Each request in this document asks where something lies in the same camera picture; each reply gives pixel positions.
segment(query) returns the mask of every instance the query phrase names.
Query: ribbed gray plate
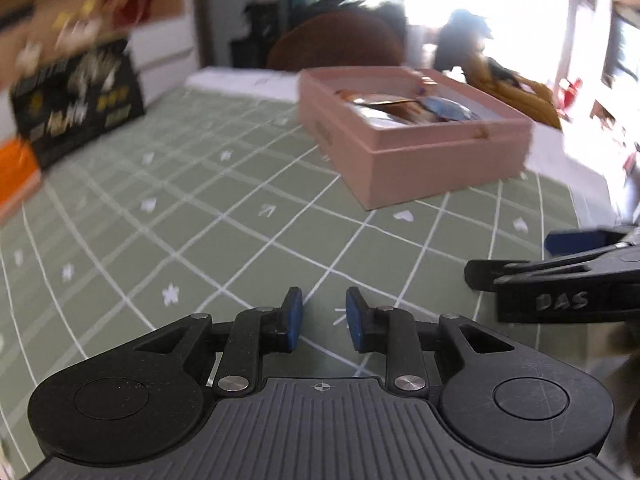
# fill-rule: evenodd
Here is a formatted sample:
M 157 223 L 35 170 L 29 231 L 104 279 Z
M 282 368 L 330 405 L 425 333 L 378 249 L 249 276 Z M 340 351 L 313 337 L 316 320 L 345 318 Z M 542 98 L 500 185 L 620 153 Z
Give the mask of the ribbed gray plate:
M 593 457 L 555 467 L 494 462 L 462 446 L 419 399 L 375 379 L 269 379 L 220 402 L 191 441 L 144 464 L 87 467 L 58 458 L 33 480 L 614 480 Z

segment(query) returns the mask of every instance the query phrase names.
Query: green grid mat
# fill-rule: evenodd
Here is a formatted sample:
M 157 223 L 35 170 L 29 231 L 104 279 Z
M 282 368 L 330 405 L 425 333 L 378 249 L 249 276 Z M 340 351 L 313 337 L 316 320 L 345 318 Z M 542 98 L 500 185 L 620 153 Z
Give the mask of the green grid mat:
M 372 306 L 456 312 L 583 362 L 584 325 L 498 324 L 492 295 L 463 280 L 468 259 L 540 259 L 548 231 L 575 228 L 566 186 L 525 172 L 367 212 L 296 117 L 289 103 L 172 92 L 58 164 L 2 226 L 0 436 L 18 478 L 42 459 L 26 416 L 37 383 L 195 311 L 278 306 L 293 285 L 302 339 L 265 359 L 267 375 L 384 374 L 382 356 L 351 346 L 351 285 Z

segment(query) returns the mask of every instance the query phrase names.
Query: pink box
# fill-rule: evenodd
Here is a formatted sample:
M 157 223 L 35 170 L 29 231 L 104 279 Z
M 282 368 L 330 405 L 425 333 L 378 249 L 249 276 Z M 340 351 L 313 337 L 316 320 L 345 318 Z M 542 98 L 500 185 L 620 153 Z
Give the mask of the pink box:
M 438 95 L 465 105 L 481 120 L 374 128 L 335 92 L 415 97 L 420 73 L 399 67 L 345 67 L 300 74 L 302 123 L 366 209 L 518 176 L 524 169 L 531 119 L 435 70 L 421 72 L 438 83 Z

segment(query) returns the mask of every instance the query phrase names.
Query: chair backrest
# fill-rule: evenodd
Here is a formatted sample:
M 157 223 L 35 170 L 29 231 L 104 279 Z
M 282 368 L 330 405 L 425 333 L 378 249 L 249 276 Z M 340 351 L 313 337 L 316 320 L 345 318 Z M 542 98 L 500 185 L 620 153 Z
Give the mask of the chair backrest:
M 400 66 L 403 61 L 401 40 L 382 19 L 365 10 L 337 10 L 280 38 L 267 68 L 298 72 L 322 66 Z

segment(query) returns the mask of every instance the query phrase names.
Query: black clamp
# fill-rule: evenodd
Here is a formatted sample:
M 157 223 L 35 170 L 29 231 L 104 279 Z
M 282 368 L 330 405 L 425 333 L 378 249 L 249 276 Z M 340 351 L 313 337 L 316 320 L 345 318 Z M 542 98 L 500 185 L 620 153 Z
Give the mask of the black clamp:
M 30 479 L 616 478 L 594 457 L 606 389 L 456 314 L 419 322 L 350 288 L 354 347 L 386 355 L 386 383 L 263 378 L 265 354 L 296 347 L 302 309 L 291 288 L 233 322 L 194 314 L 46 379 Z
M 636 227 L 551 233 L 545 245 L 553 253 L 588 250 L 540 262 L 471 260 L 465 281 L 474 290 L 496 293 L 501 322 L 640 319 L 639 243 Z
M 31 395 L 31 428 L 46 455 L 107 465 L 157 456 L 197 432 L 218 400 L 260 387 L 262 356 L 292 352 L 301 325 L 297 287 L 280 308 L 233 322 L 184 317 L 46 379 Z
M 472 447 L 527 463 L 599 452 L 613 405 L 591 376 L 457 314 L 415 321 L 398 308 L 369 308 L 355 287 L 346 307 L 355 349 L 386 354 L 386 389 L 428 397 Z M 433 380 L 423 352 L 436 363 Z

